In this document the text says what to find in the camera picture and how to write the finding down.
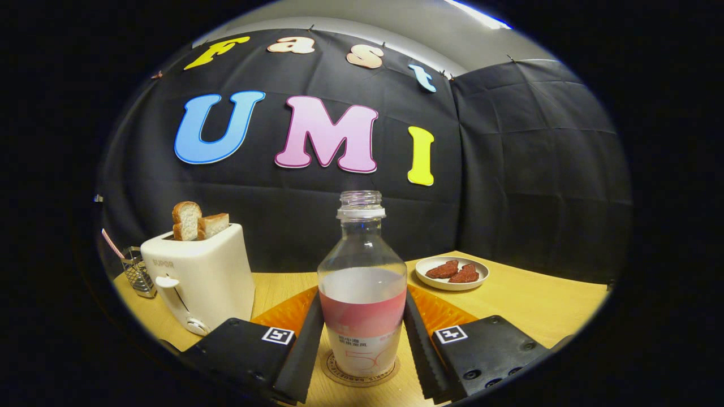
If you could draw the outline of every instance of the bottle label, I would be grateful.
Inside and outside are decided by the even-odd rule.
[[[389,300],[367,304],[337,301],[323,293],[319,299],[328,329],[348,337],[381,337],[401,323],[406,293],[405,289]]]
[[[392,367],[400,342],[402,324],[392,332],[376,337],[349,337],[329,330],[334,359],[339,368],[357,377],[381,374]]]
[[[392,366],[407,285],[384,269],[342,269],[326,276],[319,299],[334,359],[346,374],[368,377]]]

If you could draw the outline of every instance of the bottle neck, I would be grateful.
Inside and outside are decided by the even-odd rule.
[[[362,235],[382,235],[382,219],[344,219],[342,220],[342,239]]]

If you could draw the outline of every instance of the letter u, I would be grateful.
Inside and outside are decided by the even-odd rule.
[[[174,151],[176,156],[188,164],[210,164],[221,161],[241,147],[249,127],[249,119],[256,102],[264,99],[264,92],[243,91],[231,95],[234,110],[231,113],[227,131],[213,142],[201,140],[201,129],[211,107],[221,96],[211,94],[193,98],[186,102],[186,113],[176,133]]]

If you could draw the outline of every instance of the white toaster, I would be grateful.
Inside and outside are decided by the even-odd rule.
[[[248,321],[254,280],[239,224],[207,240],[174,240],[173,232],[140,246],[159,294],[187,330],[206,335],[229,318]]]

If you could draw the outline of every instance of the food on plate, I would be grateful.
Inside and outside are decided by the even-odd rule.
[[[449,282],[473,282],[479,278],[480,274],[475,271],[475,265],[466,264],[462,270],[450,278]]]
[[[171,215],[174,220],[174,239],[195,240],[198,236],[198,218],[201,217],[201,207],[196,202],[179,202],[174,206]]]
[[[430,269],[425,275],[430,278],[450,278],[458,272],[458,261],[450,260],[445,264]]]
[[[229,214],[216,214],[198,218],[198,239],[209,239],[211,236],[229,227]]]

